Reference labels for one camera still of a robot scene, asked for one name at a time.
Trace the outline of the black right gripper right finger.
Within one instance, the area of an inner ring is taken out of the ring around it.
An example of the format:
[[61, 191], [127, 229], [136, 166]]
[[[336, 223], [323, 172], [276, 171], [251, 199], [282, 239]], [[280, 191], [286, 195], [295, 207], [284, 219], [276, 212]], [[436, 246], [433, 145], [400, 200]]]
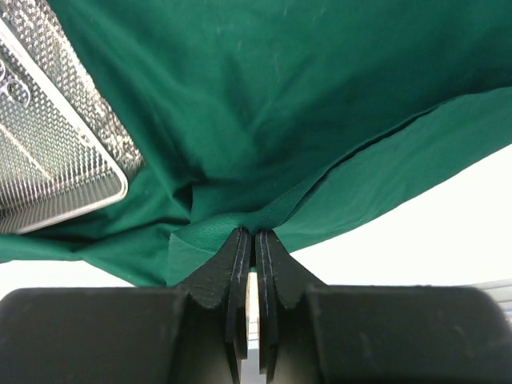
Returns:
[[481, 290], [328, 285], [275, 232], [254, 248], [269, 383], [510, 382], [510, 324]]

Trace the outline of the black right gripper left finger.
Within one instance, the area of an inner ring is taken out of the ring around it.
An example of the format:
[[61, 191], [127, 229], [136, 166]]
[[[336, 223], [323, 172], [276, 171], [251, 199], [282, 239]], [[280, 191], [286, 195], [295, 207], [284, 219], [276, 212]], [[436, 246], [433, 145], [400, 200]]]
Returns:
[[237, 383], [250, 234], [172, 287], [29, 288], [1, 301], [4, 383]]

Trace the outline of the green surgical drape cloth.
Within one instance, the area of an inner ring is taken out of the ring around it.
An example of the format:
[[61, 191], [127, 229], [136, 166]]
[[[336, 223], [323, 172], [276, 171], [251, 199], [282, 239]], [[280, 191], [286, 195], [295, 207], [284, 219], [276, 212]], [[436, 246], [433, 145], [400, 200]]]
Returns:
[[52, 1], [145, 159], [120, 202], [1, 260], [173, 285], [232, 229], [296, 251], [511, 142], [508, 1]]

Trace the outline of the metal mesh instrument tray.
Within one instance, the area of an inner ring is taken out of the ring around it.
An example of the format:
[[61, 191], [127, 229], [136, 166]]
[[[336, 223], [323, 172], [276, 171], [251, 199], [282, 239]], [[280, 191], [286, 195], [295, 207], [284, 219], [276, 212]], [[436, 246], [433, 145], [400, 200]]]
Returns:
[[1, 4], [1, 60], [28, 85], [1, 94], [1, 231], [21, 234], [119, 202], [143, 158], [46, 1]]

